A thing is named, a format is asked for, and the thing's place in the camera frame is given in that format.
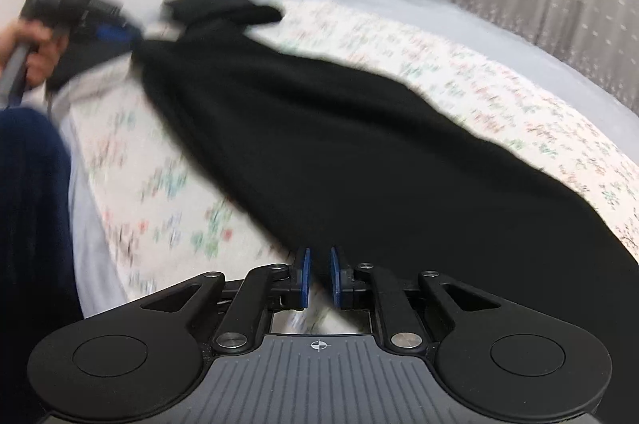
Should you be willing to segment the person's left hand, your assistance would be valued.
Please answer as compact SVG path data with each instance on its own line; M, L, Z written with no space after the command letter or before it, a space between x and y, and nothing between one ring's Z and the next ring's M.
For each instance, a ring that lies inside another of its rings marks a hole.
M37 88L48 80L68 46L68 35L55 32L40 21L17 18L1 29L0 65L4 73L6 63L19 44L32 48L26 59L27 88Z

